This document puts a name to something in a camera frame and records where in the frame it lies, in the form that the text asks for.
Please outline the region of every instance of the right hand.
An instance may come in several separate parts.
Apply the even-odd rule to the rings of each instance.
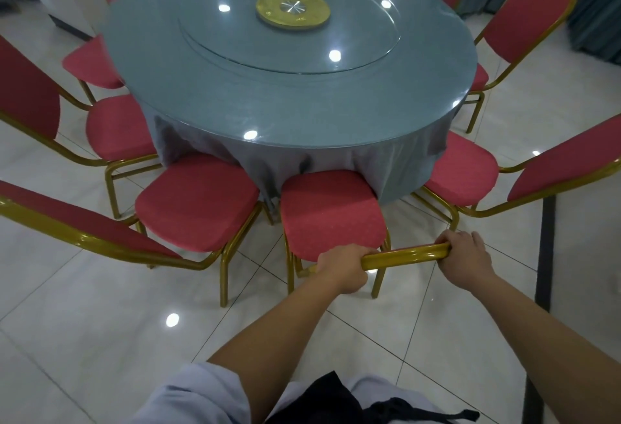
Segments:
[[[334,282],[339,294],[354,293],[365,286],[368,276],[360,260],[364,255],[377,253],[377,249],[354,244],[333,247],[317,259],[317,272],[322,272]]]
[[[446,230],[435,242],[451,244],[451,251],[445,259],[438,261],[438,266],[446,279],[456,287],[472,292],[481,280],[496,276],[492,259],[478,232],[470,235]]]

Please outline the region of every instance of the glossy floor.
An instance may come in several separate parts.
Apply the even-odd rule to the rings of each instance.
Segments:
[[[80,41],[54,27],[36,4],[0,17],[0,33],[78,97],[60,60]],[[477,33],[487,16],[468,19]],[[484,46],[493,77],[503,63]],[[550,36],[485,99],[470,138],[501,164],[515,163],[601,122],[618,110],[621,68],[569,50]],[[94,90],[97,98],[111,92]],[[463,132],[472,112],[454,121]],[[59,141],[86,154],[86,115],[63,104]],[[109,215],[103,170],[72,164],[0,125],[0,178]],[[117,183],[122,210],[154,174]],[[486,203],[501,201],[505,176]],[[431,242],[446,223],[409,197],[383,207],[395,247]],[[496,271],[529,296],[537,276],[541,203],[460,228],[485,238]],[[203,361],[286,295],[281,226],[261,220],[230,266],[230,301],[219,306],[218,271],[149,271],[80,251],[0,219],[0,421],[116,423],[184,363]],[[520,421],[525,373],[484,308],[450,285],[433,263],[387,272],[338,298],[323,316],[296,371],[311,380],[382,375],[418,390],[447,412],[476,408],[479,422]]]

